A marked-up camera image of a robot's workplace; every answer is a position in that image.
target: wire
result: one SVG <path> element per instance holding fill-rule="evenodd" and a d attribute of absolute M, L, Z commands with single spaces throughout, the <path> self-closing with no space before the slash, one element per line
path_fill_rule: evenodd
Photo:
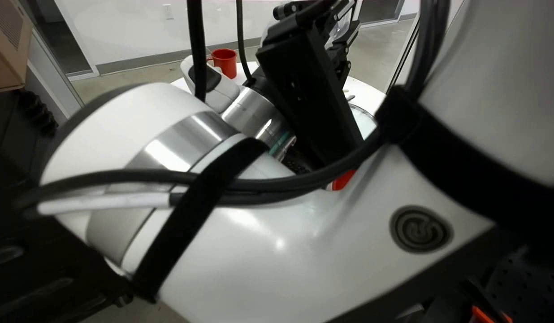
<path fill-rule="evenodd" d="M 430 64 L 428 64 L 430 53 L 432 53 L 430 35 L 433 33 L 432 17 L 433 17 L 433 0 L 421 0 L 417 44 L 416 44 L 416 53 L 414 53 L 414 62 L 408 73 L 408 80 L 405 83 L 405 91 L 416 100 L 419 98 L 421 83 L 425 82 L 428 69 L 430 69 Z"/>
<path fill-rule="evenodd" d="M 247 85 L 254 85 L 254 78 L 247 67 L 245 51 L 243 51 L 243 15 L 242 15 L 242 0 L 236 0 L 236 39 L 238 39 L 238 56 L 242 64 L 242 71 L 245 76 Z"/>
<path fill-rule="evenodd" d="M 193 96 L 206 101 L 206 40 L 202 22 L 202 0 L 186 0 L 190 48 L 193 60 Z"/>
<path fill-rule="evenodd" d="M 342 161 L 313 171 L 310 175 L 274 179 L 274 180 L 236 180 L 227 193 L 252 193 L 252 195 L 295 195 L 301 196 L 306 191 L 315 191 L 328 186 L 349 170 L 356 170 L 364 161 L 376 153 L 383 146 L 383 141 L 376 134 L 371 134 L 365 143 L 351 152 Z M 16 209 L 27 209 L 43 200 L 66 195 L 70 191 L 118 186 L 118 184 L 168 184 L 168 186 L 190 186 L 197 175 L 191 173 L 172 173 L 172 171 L 104 171 L 93 175 L 73 177 L 59 182 L 52 182 L 39 189 L 25 193 L 16 200 Z"/>
<path fill-rule="evenodd" d="M 301 193 L 286 195 L 245 195 L 222 196 L 218 205 L 238 207 L 238 205 L 267 205 L 279 204 L 301 196 Z M 177 193 L 129 193 L 129 195 L 104 195 L 104 196 L 71 196 L 37 205 L 39 216 L 61 216 L 73 213 L 100 213 L 100 211 L 129 211 L 129 209 L 174 209 L 182 195 Z"/>

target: black cable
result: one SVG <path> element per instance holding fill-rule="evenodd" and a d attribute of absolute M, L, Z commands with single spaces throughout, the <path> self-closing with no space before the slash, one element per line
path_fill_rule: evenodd
<path fill-rule="evenodd" d="M 446 30 L 448 30 L 448 17 L 450 17 L 451 3 L 450 0 L 437 0 L 435 8 L 437 10 L 435 10 L 435 44 L 433 44 L 433 48 L 435 48 L 435 53 L 439 53 L 442 40 L 444 40 L 444 35 L 446 35 Z"/>
<path fill-rule="evenodd" d="M 405 83 L 405 91 L 417 100 L 421 94 L 421 85 L 430 73 L 432 40 L 433 40 L 433 0 L 421 0 L 419 8 L 419 33 L 414 53 L 414 62 Z"/>
<path fill-rule="evenodd" d="M 399 74 L 401 74 L 401 71 L 405 67 L 405 62 L 407 62 L 408 55 L 412 53 L 414 44 L 417 42 L 417 33 L 419 33 L 419 22 L 414 24 L 414 31 L 412 31 L 412 35 L 410 35 L 410 39 L 408 39 L 408 42 L 407 42 L 407 46 L 403 49 L 403 55 L 401 55 L 401 60 L 399 60 L 396 71 L 394 71 L 394 76 L 389 82 L 389 89 L 398 83 Z"/>
<path fill-rule="evenodd" d="M 206 101 L 206 40 L 202 22 L 202 0 L 186 0 L 190 48 L 193 60 L 193 96 Z"/>
<path fill-rule="evenodd" d="M 421 0 L 416 56 L 405 91 L 419 98 L 444 40 L 450 0 Z"/>
<path fill-rule="evenodd" d="M 242 205 L 269 205 L 269 204 L 279 204 L 286 200 L 295 200 L 299 196 L 304 196 L 312 191 L 292 191 L 292 193 L 270 193 L 270 195 L 224 195 L 218 202 L 222 207 L 242 207 Z M 175 207 L 177 202 L 182 198 L 182 195 L 170 195 L 170 207 Z"/>
<path fill-rule="evenodd" d="M 242 15 L 242 0 L 236 0 L 236 39 L 238 39 L 238 56 L 242 64 L 242 71 L 247 85 L 254 85 L 254 78 L 247 67 L 245 51 L 243 51 L 243 15 Z"/>
<path fill-rule="evenodd" d="M 338 162 L 331 166 L 313 171 L 310 175 L 288 177 L 288 179 L 274 179 L 274 180 L 236 180 L 227 193 L 256 193 L 256 195 L 304 195 L 306 191 L 315 191 L 349 170 L 356 170 L 364 161 L 367 161 L 373 153 L 376 153 L 383 146 L 383 141 L 376 134 L 371 134 L 365 143 L 351 152 Z M 73 177 L 59 182 L 52 182 L 39 189 L 25 193 L 16 200 L 16 209 L 27 209 L 37 202 L 52 200 L 59 195 L 66 195 L 70 191 L 104 187 L 104 186 L 118 186 L 118 184 L 166 184 L 166 186 L 190 186 L 197 175 L 190 173 L 172 173 L 172 171 L 104 171 L 93 175 Z"/>

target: floor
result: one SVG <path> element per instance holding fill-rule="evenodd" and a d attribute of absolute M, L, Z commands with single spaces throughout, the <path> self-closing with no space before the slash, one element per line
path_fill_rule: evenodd
<path fill-rule="evenodd" d="M 414 26 L 412 19 L 390 22 L 390 24 L 378 24 L 362 28 L 356 42 L 351 48 L 349 60 L 351 60 L 351 76 L 385 92 L 389 82 L 392 78 L 394 67 L 399 62 L 410 30 Z M 254 58 L 254 48 L 247 49 L 247 58 Z M 77 94 L 82 98 L 84 103 L 89 103 L 96 96 L 102 96 L 109 91 L 136 85 L 136 83 L 170 83 L 181 78 L 179 62 L 168 62 L 150 67 L 139 67 L 122 73 L 111 73 L 100 78 L 79 80 L 73 82 Z M 130 306 L 118 309 L 111 308 L 105 309 L 84 323 L 184 323 L 181 317 L 170 311 L 166 306 L 148 306 L 141 301 L 134 301 Z"/>

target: red component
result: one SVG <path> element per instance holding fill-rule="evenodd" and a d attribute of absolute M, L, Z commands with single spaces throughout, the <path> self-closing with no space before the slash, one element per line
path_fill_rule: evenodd
<path fill-rule="evenodd" d="M 500 323 L 500 322 L 493 322 L 484 311 L 480 311 L 478 308 L 471 308 L 471 317 L 475 320 L 475 323 Z"/>
<path fill-rule="evenodd" d="M 337 180 L 331 184 L 331 191 L 342 191 L 344 187 L 347 187 L 347 184 L 349 184 L 349 180 L 351 180 L 353 177 L 355 177 L 355 170 L 344 173 L 340 179 L 337 179 Z"/>
<path fill-rule="evenodd" d="M 211 53 L 211 64 L 222 71 L 229 80 L 236 78 L 236 53 L 231 49 L 218 49 Z"/>

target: white wall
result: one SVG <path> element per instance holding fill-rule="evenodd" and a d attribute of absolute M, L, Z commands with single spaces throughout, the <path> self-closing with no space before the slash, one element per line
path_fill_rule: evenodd
<path fill-rule="evenodd" d="M 30 39 L 27 65 L 25 89 L 41 98 L 57 123 L 64 123 L 80 110 L 82 101 L 57 67 L 37 31 Z"/>
<path fill-rule="evenodd" d="M 258 39 L 279 0 L 243 0 L 245 39 Z M 186 0 L 55 0 L 89 65 L 190 49 Z M 206 44 L 236 40 L 233 0 L 202 0 Z"/>

